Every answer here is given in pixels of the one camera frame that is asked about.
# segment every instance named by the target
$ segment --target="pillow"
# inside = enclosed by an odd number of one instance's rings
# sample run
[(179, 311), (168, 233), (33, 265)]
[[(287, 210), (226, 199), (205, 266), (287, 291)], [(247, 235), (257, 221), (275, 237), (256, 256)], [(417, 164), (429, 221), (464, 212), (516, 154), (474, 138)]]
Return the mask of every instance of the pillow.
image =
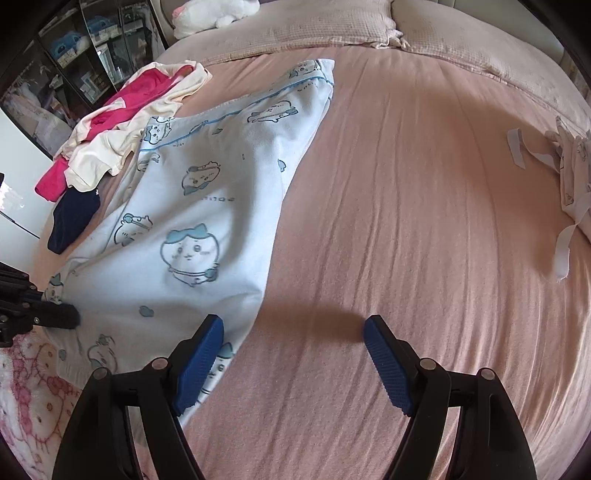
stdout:
[(444, 59), (517, 87), (568, 120), (582, 134), (591, 108), (551, 58), (537, 48), (465, 13), (426, 0), (394, 0), (392, 17), (405, 51)]
[(208, 66), (264, 53), (339, 45), (399, 46), (389, 0), (277, 0), (228, 27), (179, 40), (158, 59)]

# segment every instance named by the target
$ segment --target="white wall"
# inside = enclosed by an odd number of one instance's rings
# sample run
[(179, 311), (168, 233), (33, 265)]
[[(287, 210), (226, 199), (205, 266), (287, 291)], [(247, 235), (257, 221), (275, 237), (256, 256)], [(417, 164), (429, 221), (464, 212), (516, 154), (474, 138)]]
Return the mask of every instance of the white wall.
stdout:
[[(51, 160), (43, 154), (0, 110), (0, 210), (30, 232), (41, 235), (53, 203), (37, 195), (34, 187)], [(0, 261), (24, 271), (31, 270), (37, 238), (5, 218), (0, 218)]]

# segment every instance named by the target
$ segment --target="cartoon character print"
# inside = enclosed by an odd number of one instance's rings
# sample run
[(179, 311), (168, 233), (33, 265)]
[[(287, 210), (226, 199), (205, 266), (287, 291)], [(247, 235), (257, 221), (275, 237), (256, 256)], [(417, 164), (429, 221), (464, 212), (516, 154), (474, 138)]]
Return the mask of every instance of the cartoon character print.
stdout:
[(234, 351), (232, 349), (232, 344), (230, 342), (226, 342), (222, 345), (219, 352), (216, 355), (216, 359), (213, 362), (212, 369), (207, 374), (207, 378), (203, 383), (203, 387), (201, 389), (201, 393), (205, 395), (209, 395), (213, 387), (219, 381), (219, 377), (223, 375), (224, 371), (230, 364), (230, 360), (234, 357)]
[(217, 278), (219, 245), (204, 223), (169, 232), (160, 255), (173, 277), (190, 287)]
[(203, 190), (219, 173), (220, 165), (214, 161), (201, 165), (200, 167), (189, 167), (181, 182), (183, 195), (190, 195)]
[(142, 161), (138, 162), (138, 171), (146, 171), (146, 168), (148, 168), (148, 165), (151, 161), (153, 161), (154, 163), (159, 163), (160, 158), (161, 157), (159, 154), (152, 153), (148, 158), (145, 158)]
[(126, 213), (123, 215), (121, 225), (115, 230), (113, 241), (115, 245), (126, 247), (137, 240), (139, 236), (149, 232), (153, 225), (148, 215), (142, 217)]
[(106, 367), (112, 374), (117, 373), (117, 357), (113, 351), (114, 347), (113, 337), (101, 333), (99, 339), (86, 353), (92, 368)]
[(172, 131), (172, 128), (170, 128), (170, 119), (167, 118), (165, 122), (160, 122), (158, 119), (156, 121), (158, 122), (157, 125), (148, 125), (146, 127), (144, 141), (150, 145), (156, 145)]
[(57, 273), (49, 280), (49, 285), (44, 292), (45, 300), (59, 305), (61, 303), (61, 294), (63, 290), (64, 284), (61, 282), (61, 275)]
[(290, 79), (299, 75), (306, 75), (315, 70), (322, 70), (318, 60), (306, 60), (290, 71)]
[(281, 102), (277, 102), (275, 105), (272, 105), (267, 110), (251, 113), (246, 121), (250, 124), (254, 122), (277, 123), (280, 118), (295, 115), (297, 112), (298, 111), (296, 107), (291, 106), (291, 102), (289, 100), (282, 100)]

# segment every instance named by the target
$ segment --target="glass cabinet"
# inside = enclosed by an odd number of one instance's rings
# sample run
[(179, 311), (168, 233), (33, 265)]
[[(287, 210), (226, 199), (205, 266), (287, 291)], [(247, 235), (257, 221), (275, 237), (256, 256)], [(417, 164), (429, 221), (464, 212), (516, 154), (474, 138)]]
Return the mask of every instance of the glass cabinet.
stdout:
[(0, 107), (48, 156), (165, 50), (149, 0), (69, 0), (0, 73)]

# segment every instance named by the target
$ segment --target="white ribbon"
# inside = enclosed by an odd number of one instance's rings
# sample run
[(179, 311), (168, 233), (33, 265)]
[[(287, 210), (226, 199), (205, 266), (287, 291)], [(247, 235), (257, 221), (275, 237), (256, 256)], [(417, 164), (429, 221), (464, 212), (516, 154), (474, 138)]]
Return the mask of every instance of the white ribbon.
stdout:
[[(535, 153), (527, 147), (523, 140), (523, 134), (521, 133), (520, 128), (515, 128), (507, 132), (507, 143), (509, 144), (509, 149), (511, 150), (513, 162), (518, 167), (525, 170), (525, 161), (521, 155), (521, 146), (523, 146), (530, 155), (532, 155), (534, 158), (537, 158), (544, 165), (552, 168), (552, 170), (554, 170), (556, 173), (559, 173), (552, 155)], [(565, 279), (569, 274), (570, 241), (573, 237), (575, 229), (577, 228), (577, 225), (583, 220), (584, 216), (591, 208), (591, 192), (581, 195), (575, 201), (574, 225), (569, 225), (559, 233), (556, 240), (556, 247), (554, 249), (554, 274), (558, 280)]]

